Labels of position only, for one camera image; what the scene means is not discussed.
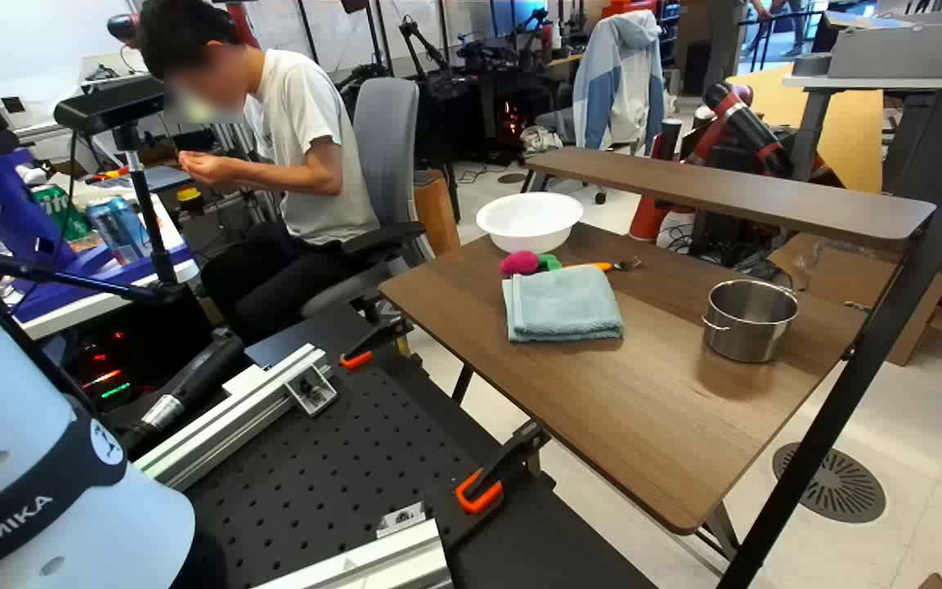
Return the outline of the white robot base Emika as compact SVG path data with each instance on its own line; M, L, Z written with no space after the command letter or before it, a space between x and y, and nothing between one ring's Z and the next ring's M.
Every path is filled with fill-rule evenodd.
M0 329L0 589L171 589L194 542L194 503Z

